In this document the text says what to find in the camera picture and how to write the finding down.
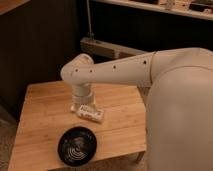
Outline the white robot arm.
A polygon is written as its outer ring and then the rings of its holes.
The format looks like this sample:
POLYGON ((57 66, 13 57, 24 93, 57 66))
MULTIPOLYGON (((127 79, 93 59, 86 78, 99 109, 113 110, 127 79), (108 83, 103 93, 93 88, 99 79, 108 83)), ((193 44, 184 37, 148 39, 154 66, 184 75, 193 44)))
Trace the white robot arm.
POLYGON ((61 78, 77 104, 93 100, 93 83, 147 87, 147 171, 213 171, 213 51, 162 50, 99 64, 80 54, 61 78))

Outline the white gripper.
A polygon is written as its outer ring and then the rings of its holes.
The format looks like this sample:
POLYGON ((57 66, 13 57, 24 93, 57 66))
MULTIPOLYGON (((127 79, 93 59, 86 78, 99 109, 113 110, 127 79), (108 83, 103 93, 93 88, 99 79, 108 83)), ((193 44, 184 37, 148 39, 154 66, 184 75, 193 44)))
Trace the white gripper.
POLYGON ((72 86, 72 108, 78 109, 81 105, 94 105, 94 93, 90 84, 72 86))

